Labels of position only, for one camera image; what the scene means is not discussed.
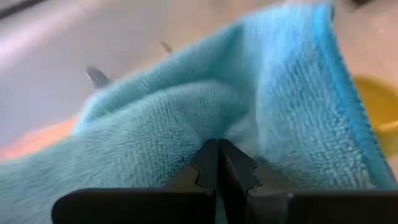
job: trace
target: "orange object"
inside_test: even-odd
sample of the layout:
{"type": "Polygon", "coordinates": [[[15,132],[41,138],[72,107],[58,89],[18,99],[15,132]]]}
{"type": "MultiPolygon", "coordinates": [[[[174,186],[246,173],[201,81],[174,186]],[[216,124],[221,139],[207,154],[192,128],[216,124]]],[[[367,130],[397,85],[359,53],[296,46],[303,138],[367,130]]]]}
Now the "orange object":
{"type": "Polygon", "coordinates": [[[0,149],[0,160],[18,159],[39,152],[47,146],[67,138],[76,122],[77,116],[60,124],[27,133],[11,146],[0,149]]]}

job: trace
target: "yellow object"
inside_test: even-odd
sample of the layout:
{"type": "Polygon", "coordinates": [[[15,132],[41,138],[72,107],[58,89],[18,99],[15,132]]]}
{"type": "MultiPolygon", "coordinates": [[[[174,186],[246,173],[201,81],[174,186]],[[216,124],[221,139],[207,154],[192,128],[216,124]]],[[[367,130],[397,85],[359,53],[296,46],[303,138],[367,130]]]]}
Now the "yellow object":
{"type": "Polygon", "coordinates": [[[398,154],[398,94],[380,81],[370,78],[354,78],[369,120],[384,155],[398,154]]]}

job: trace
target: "cloth edge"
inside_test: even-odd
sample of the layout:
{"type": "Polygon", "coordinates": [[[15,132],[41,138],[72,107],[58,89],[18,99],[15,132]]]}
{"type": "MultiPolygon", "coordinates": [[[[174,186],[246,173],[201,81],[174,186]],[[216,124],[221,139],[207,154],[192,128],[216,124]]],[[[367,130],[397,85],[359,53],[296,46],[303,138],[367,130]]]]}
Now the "cloth edge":
{"type": "Polygon", "coordinates": [[[314,11],[313,26],[315,42],[321,49],[334,89],[337,92],[338,103],[348,117],[354,141],[359,146],[365,166],[368,168],[371,181],[382,189],[398,187],[386,158],[379,147],[378,140],[371,129],[368,116],[363,107],[351,75],[341,56],[331,16],[331,2],[320,4],[314,11]]]}

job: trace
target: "metal prong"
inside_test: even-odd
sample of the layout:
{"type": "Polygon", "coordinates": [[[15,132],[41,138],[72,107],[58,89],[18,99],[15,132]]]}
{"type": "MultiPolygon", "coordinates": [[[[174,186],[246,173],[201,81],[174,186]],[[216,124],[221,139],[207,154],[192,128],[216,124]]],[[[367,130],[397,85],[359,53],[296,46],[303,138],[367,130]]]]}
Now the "metal prong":
{"type": "Polygon", "coordinates": [[[172,53],[173,53],[173,49],[172,49],[168,44],[166,44],[165,42],[161,42],[160,44],[162,44],[163,48],[164,48],[169,54],[172,54],[172,53]]]}
{"type": "Polygon", "coordinates": [[[101,89],[111,83],[111,80],[96,67],[87,67],[86,74],[96,89],[101,89]]]}

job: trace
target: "blue microfiber cloth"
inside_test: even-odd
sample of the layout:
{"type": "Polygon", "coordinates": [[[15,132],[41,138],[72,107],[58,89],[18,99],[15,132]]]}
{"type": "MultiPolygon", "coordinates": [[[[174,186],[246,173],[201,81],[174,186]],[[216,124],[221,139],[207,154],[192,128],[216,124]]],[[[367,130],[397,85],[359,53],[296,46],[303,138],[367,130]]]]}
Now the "blue microfiber cloth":
{"type": "Polygon", "coordinates": [[[226,138],[299,186],[394,189],[336,46],[329,3],[245,17],[92,97],[72,136],[0,166],[0,223],[50,223],[87,187],[161,187],[226,138]]]}

